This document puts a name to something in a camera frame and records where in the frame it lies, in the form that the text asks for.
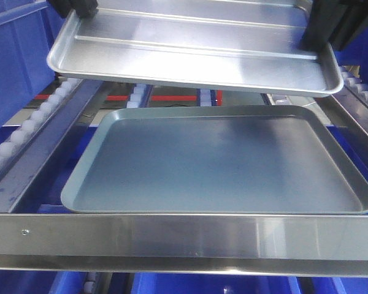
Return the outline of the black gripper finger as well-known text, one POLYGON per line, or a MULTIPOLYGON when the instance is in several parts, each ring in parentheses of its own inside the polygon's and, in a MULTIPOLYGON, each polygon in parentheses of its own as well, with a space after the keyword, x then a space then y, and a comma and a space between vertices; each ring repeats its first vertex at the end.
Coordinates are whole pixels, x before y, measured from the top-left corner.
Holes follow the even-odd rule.
POLYGON ((72 10, 70 0, 48 0, 48 2, 61 18, 66 18, 72 10))
POLYGON ((301 38, 301 48, 306 51, 321 51, 339 20, 339 1, 313 1, 309 22, 301 38))
POLYGON ((334 50, 342 51, 368 27, 368 1, 338 1, 337 7, 344 11, 329 43, 334 50))
POLYGON ((92 17, 98 9, 97 0, 70 0, 69 3, 79 18, 92 17))

